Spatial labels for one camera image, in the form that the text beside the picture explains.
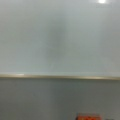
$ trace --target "wall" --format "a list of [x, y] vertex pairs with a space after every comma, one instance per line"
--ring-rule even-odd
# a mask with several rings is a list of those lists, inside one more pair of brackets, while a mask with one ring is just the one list
[[0, 79], [1, 120], [75, 120], [79, 112], [119, 120], [120, 81]]

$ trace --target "whiteboard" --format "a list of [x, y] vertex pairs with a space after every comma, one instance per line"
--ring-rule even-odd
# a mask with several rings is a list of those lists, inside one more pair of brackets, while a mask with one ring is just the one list
[[0, 0], [0, 74], [120, 77], [119, 0]]

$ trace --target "white surface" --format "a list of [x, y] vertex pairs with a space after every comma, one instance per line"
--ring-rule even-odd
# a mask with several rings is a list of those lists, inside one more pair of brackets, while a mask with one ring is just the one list
[[0, 0], [0, 74], [120, 77], [119, 11], [119, 0]]
[[77, 113], [120, 118], [120, 81], [0, 79], [1, 120], [75, 120]]

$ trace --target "red object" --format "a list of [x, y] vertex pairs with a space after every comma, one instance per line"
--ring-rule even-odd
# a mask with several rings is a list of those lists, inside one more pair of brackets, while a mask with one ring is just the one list
[[101, 117], [99, 115], [85, 115], [85, 114], [79, 114], [76, 118], [76, 120], [101, 120]]

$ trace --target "gray wall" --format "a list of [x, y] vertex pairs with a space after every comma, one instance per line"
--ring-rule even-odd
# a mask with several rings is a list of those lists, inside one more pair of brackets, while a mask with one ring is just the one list
[[77, 113], [120, 117], [120, 82], [0, 79], [0, 120], [74, 120]]

